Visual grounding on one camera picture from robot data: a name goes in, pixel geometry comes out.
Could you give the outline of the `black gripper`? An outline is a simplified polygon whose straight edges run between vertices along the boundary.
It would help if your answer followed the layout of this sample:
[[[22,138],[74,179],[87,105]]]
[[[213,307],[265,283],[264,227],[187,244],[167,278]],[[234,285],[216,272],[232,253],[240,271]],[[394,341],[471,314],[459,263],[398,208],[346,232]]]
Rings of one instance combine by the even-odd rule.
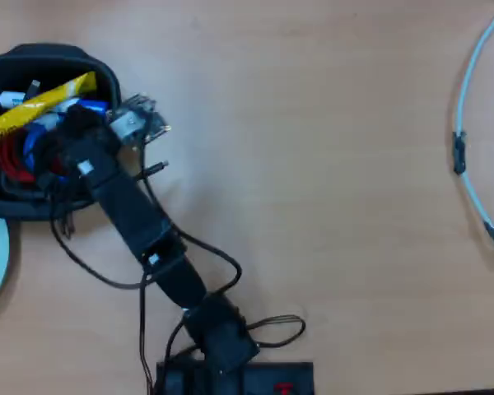
[[[58,126],[58,157],[88,190],[125,190],[131,177],[118,160],[119,139],[101,114],[72,105]]]

